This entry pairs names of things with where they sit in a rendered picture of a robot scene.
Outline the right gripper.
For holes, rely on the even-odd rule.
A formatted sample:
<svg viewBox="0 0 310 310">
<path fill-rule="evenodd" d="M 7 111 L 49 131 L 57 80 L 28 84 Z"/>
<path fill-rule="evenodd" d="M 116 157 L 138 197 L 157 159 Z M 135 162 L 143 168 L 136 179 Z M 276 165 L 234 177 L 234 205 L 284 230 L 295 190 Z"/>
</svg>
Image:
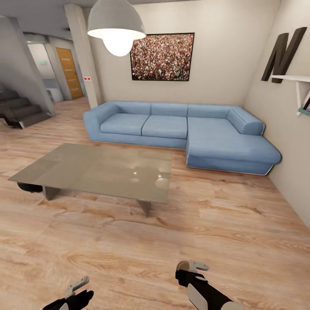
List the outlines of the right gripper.
<svg viewBox="0 0 310 310">
<path fill-rule="evenodd" d="M 176 270 L 175 279 L 178 279 L 178 283 L 180 285 L 184 287 L 188 287 L 188 280 L 193 275 L 197 275 L 197 276 L 204 278 L 204 276 L 200 273 L 192 273 L 192 272 L 188 272 L 188 271 L 180 269 L 180 270 Z"/>
</svg>

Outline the pillar candle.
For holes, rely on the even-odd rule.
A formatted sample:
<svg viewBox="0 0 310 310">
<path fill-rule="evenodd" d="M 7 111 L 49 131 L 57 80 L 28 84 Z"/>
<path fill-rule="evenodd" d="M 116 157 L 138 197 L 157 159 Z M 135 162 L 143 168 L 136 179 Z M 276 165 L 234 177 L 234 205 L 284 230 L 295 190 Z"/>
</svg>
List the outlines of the pillar candle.
<svg viewBox="0 0 310 310">
<path fill-rule="evenodd" d="M 176 270 L 180 270 L 180 269 L 181 269 L 181 270 L 188 271 L 189 268 L 190 268 L 190 267 L 189 267 L 189 262 L 183 260 L 183 261 L 179 262 L 179 264 L 177 265 Z"/>
</svg>

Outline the cauldron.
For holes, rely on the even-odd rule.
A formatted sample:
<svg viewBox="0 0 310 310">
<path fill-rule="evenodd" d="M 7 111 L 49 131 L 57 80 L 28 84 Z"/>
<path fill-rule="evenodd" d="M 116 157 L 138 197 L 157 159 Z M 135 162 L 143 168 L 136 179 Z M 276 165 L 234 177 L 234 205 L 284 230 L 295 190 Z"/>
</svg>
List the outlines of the cauldron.
<svg viewBox="0 0 310 310">
<path fill-rule="evenodd" d="M 28 192 L 41 192 L 43 191 L 43 186 L 40 185 L 33 185 L 33 184 L 28 184 L 28 183 L 21 183 L 21 182 L 17 182 L 18 186 L 25 191 Z"/>
</svg>

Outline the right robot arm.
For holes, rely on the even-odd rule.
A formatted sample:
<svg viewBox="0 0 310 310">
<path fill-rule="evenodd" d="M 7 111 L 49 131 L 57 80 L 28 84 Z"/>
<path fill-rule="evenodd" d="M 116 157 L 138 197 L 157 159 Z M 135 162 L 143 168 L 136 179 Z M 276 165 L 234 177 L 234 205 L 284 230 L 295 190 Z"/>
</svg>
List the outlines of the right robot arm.
<svg viewBox="0 0 310 310">
<path fill-rule="evenodd" d="M 189 270 L 176 270 L 175 279 L 187 287 L 188 298 L 198 310 L 245 310 L 237 303 L 231 301 L 216 288 L 208 284 L 208 280 L 198 270 L 208 271 L 205 262 L 189 260 Z"/>
</svg>

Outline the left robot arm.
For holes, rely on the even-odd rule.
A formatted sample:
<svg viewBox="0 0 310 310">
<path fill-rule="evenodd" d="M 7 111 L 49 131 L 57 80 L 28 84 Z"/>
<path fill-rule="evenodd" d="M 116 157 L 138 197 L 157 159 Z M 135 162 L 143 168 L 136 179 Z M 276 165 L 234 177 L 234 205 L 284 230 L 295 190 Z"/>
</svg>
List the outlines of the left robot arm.
<svg viewBox="0 0 310 310">
<path fill-rule="evenodd" d="M 89 300 L 93 298 L 94 292 L 84 290 L 76 295 L 75 291 L 88 284 L 89 281 L 89 276 L 83 276 L 73 281 L 66 286 L 64 298 L 46 305 L 42 310 L 82 310 L 88 305 Z"/>
</svg>

